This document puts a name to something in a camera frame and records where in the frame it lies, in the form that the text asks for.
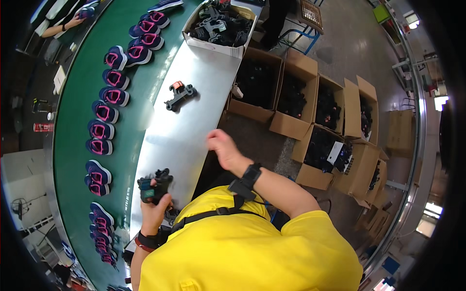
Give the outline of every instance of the white box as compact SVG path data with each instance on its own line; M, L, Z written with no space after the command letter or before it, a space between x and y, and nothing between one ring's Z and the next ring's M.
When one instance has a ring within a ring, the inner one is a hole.
M243 16L246 19L254 19L254 22L251 27L251 30L249 31L247 41L244 45L240 47L221 46L221 45L210 43L207 41L201 41L188 35L187 30L191 27L191 24L193 24L197 20L198 13L201 10L204 3L207 3L207 1L204 1L201 4L199 4L199 6L196 8L196 10L194 10L194 12L191 14L188 21L186 22L185 26L183 27L183 30L182 30L183 37L185 38L188 46L201 47L201 48L216 51L222 54L230 55L235 58L242 59L244 52L246 51L246 48L251 40L251 37L253 36L253 31L256 26L258 16L255 15L249 8L232 5L233 10L238 12L241 16Z

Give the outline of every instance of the fluorescent light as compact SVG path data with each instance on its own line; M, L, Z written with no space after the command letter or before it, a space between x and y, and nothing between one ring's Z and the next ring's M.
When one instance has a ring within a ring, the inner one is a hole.
M409 28L415 29L416 27L418 27L418 25L419 25L419 20L418 20L418 21L415 21L415 22L413 22L413 23L411 23L411 24L409 25Z
M446 103L448 96L439 96L434 98L435 110L442 111L442 105Z

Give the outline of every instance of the white sleeve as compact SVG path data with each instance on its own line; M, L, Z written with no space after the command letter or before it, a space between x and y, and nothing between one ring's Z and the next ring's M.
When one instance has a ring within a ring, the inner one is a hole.
M42 36L42 34L47 30L49 24L50 24L50 22L49 22L47 19L45 19L45 20L42 21L42 23L39 24L39 26L34 30L35 33L37 33L39 36Z

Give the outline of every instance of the wrist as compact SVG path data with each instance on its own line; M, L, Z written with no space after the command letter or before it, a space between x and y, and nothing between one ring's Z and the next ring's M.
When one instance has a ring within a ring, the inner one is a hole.
M254 162L250 158L240 156L233 163L230 171L233 173L233 175L237 176L238 178L241 178L243 177L244 172L246 172L247 168L252 164L254 164Z

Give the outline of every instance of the green conveyor belt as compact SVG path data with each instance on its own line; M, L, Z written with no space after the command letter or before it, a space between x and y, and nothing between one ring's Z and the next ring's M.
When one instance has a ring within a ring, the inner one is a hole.
M103 63L103 57L113 45L127 48L131 40L129 28L157 1L114 0L90 31L70 69L56 117L55 189L71 245L99 291L106 290L108 284L124 285L127 277L121 247L129 238L131 194L145 129L160 86L183 42L181 29L200 2L184 0L182 8L165 11L171 23L162 29L164 47L154 51L150 63L125 69L131 79L127 89L130 102L126 107L118 108L120 116L115 124L112 155L96 156L84 146L89 139L88 121L95 118L91 104L99 99L99 90L105 86L102 71L108 67ZM109 195L98 197L84 184L87 174L84 165L89 159L98 160L112 173ZM117 244L120 249L117 253L119 271L102 262L95 252L94 242L89 237L91 202L100 203L114 217L116 229L120 228L116 230L121 236L121 242Z

